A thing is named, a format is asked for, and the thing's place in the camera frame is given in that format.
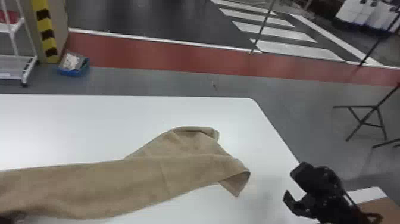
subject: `white floor stripe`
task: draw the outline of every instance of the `white floor stripe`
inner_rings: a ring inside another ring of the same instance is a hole
[[[120,33],[107,33],[107,32],[100,32],[100,31],[96,31],[96,30],[83,30],[83,29],[78,29],[78,28],[69,28],[69,31],[71,33],[85,33],[85,34],[98,35],[98,36],[110,36],[110,37],[114,37],[114,38],[126,38],[126,39],[154,41],[154,42],[162,42],[162,43],[176,43],[176,44],[189,45],[189,46],[201,46],[204,48],[216,48],[216,49],[226,49],[226,50],[232,50],[232,51],[245,51],[245,52],[250,51],[250,49],[247,49],[247,48],[236,48],[233,46],[221,46],[221,45],[213,45],[213,44],[206,44],[206,43],[175,41],[175,40],[168,40],[168,39],[161,39],[161,38],[149,38],[146,36],[126,35],[126,34],[120,34]]]
[[[298,19],[299,21],[301,21],[302,23],[306,24],[307,26],[313,28],[314,30],[316,30],[317,32],[321,33],[322,35],[324,35],[326,38],[330,39],[331,41],[333,41],[334,43],[336,43],[337,45],[341,46],[342,48],[346,49],[347,51],[349,51],[351,54],[354,54],[356,57],[358,57],[360,60],[362,60],[365,57],[365,54],[361,51],[359,51],[358,49],[354,48],[353,46],[351,46],[350,44],[342,41],[341,39],[337,38],[335,35],[329,33],[328,31],[324,30],[323,28],[321,28],[320,26],[316,25],[315,23],[313,23],[312,21],[309,21],[308,19],[304,18],[301,15],[296,15],[296,14],[291,14],[293,17],[295,17],[296,19]],[[369,57],[367,59],[367,62],[371,65],[374,66],[382,66],[382,64],[380,64],[378,61],[376,61],[375,59]]]
[[[220,8],[220,10],[227,16],[236,17],[236,18],[245,18],[247,20],[254,20],[254,21],[264,21],[264,16],[261,16],[261,15],[242,13],[242,12],[233,11],[233,10],[226,10],[224,8]],[[281,18],[271,18],[270,17],[270,18],[268,18],[267,23],[278,24],[281,26],[294,27],[288,21],[282,20]]]
[[[286,55],[294,55],[301,57],[309,57],[309,58],[319,58],[319,59],[327,59],[334,61],[343,61],[339,56],[334,54],[333,52],[327,49],[321,48],[312,48],[308,46],[298,46],[286,43],[277,43],[270,41],[262,41],[259,40],[257,42],[257,47],[262,52],[275,53],[275,54],[286,54]]]
[[[233,22],[241,31],[246,31],[250,33],[258,33],[260,31],[261,26],[253,25],[253,24],[248,24],[248,23],[240,23],[240,22]],[[272,28],[272,27],[264,27],[262,30],[263,35],[269,35],[269,36],[278,36],[280,38],[290,38],[290,39],[296,39],[300,41],[310,41],[310,42],[317,42],[313,38],[309,37],[305,33],[300,33],[296,31],[291,31],[291,30],[281,30],[277,28]]]
[[[234,8],[241,8],[243,10],[250,10],[250,11],[255,11],[259,13],[266,13],[268,9],[266,8],[260,8],[260,7],[255,7],[255,6],[250,6],[250,5],[245,5],[245,4],[240,4],[240,3],[235,3],[235,2],[228,2],[228,1],[221,1],[221,0],[211,0],[213,3],[220,4],[220,5],[226,5]]]

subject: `crosswalk marking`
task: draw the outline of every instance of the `crosswalk marking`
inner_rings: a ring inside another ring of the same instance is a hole
[[[241,31],[250,32],[250,33],[258,33],[260,31],[261,26],[248,24],[248,23],[240,23],[240,22],[233,22]],[[264,27],[262,30],[263,35],[269,36],[278,36],[280,38],[289,38],[289,39],[296,39],[299,41],[310,41],[310,42],[317,42],[313,38],[309,37],[305,33],[300,33],[291,30],[281,30],[272,27]]]
[[[255,15],[255,14],[250,14],[250,13],[242,13],[238,11],[233,11],[233,10],[227,10],[224,8],[220,8],[220,10],[227,16],[231,17],[236,17],[236,18],[244,18],[247,20],[254,20],[254,21],[264,21],[265,17],[262,15]],[[288,27],[294,27],[291,25],[288,21],[282,20],[281,18],[268,18],[267,23],[270,24],[277,24],[281,26],[288,26]]]
[[[334,61],[343,61],[339,56],[329,51],[328,49],[322,48],[312,48],[309,46],[299,46],[287,43],[277,43],[271,41],[259,40],[257,42],[257,47],[262,52],[276,53],[276,54],[288,54],[302,57],[327,59]]]
[[[259,12],[259,13],[266,13],[268,11],[268,9],[266,9],[266,8],[244,5],[244,4],[235,3],[235,2],[228,2],[228,1],[221,1],[221,0],[211,0],[211,1],[216,4],[226,5],[226,6],[235,7],[235,8],[241,8],[243,10],[250,10],[250,11],[255,11],[255,12]]]

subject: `gray floor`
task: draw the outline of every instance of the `gray floor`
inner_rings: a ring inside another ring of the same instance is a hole
[[[340,104],[375,104],[387,87],[101,67],[71,78],[57,75],[55,66],[36,66],[29,82],[22,88],[0,81],[0,93],[250,97],[299,161],[331,167],[348,190],[380,186],[400,204],[400,148],[372,150],[382,140],[373,127],[345,142],[356,122],[347,111],[332,110]],[[400,137],[399,100],[400,92],[382,107],[390,138]]]

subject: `black tripod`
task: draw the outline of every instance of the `black tripod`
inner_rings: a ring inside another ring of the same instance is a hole
[[[392,95],[397,91],[397,89],[399,89],[399,88],[400,88],[400,83],[398,83],[398,84],[396,85],[396,87],[395,87],[394,89],[392,89],[392,90],[391,90],[381,101],[379,101],[379,103],[376,104],[376,105],[362,105],[362,106],[359,106],[359,105],[352,105],[352,106],[334,106],[334,107],[333,107],[333,108],[347,108],[347,109],[350,111],[350,113],[355,117],[355,119],[358,121],[357,127],[356,127],[356,128],[353,130],[353,132],[346,138],[346,142],[348,142],[348,141],[353,137],[353,135],[356,134],[356,132],[361,128],[362,125],[367,125],[367,126],[372,126],[372,127],[380,128],[380,129],[382,130],[382,133],[383,133],[383,139],[384,139],[385,141],[388,140],[388,135],[387,135],[387,133],[386,133],[385,124],[383,123],[382,114],[380,113],[379,107],[380,107],[386,100],[388,100],[389,97],[392,96]],[[359,118],[359,117],[357,116],[357,114],[354,112],[353,108],[369,108],[370,111],[369,111],[363,118]],[[376,113],[378,114],[378,119],[379,119],[380,125],[375,125],[375,124],[371,124],[371,123],[368,123],[368,122],[367,122],[367,120],[371,117],[371,115],[372,115],[375,111],[376,111]]]

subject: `black pole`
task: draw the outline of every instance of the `black pole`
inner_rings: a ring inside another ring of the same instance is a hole
[[[396,24],[397,20],[399,20],[400,18],[400,11],[397,11],[397,16],[396,18],[393,20],[393,22],[390,24],[389,28],[387,28],[387,31],[390,33],[391,28]],[[383,35],[381,36],[377,42],[374,44],[374,46],[372,46],[372,48],[369,50],[369,52],[367,53],[367,55],[364,57],[364,59],[362,59],[362,61],[360,62],[360,64],[358,66],[362,66],[365,61],[367,60],[367,58],[372,54],[372,52],[375,50],[375,48],[384,40],[386,39],[386,36]]]
[[[272,9],[274,8],[274,5],[275,5],[275,2],[276,2],[276,1],[277,1],[277,0],[273,0],[273,2],[272,2],[271,5],[270,5],[270,8],[268,9],[267,14],[265,15],[265,19],[264,19],[264,21],[263,21],[263,23],[262,23],[262,25],[261,25],[260,31],[259,31],[258,34],[257,34],[257,38],[255,39],[254,46],[253,46],[253,48],[251,49],[250,54],[252,54],[253,51],[254,51],[254,49],[257,47],[257,42],[258,42],[258,40],[259,40],[259,38],[260,38],[260,36],[261,36],[261,33],[263,32],[264,26],[265,26],[265,24],[267,23],[268,18],[269,18],[270,15],[271,15]]]

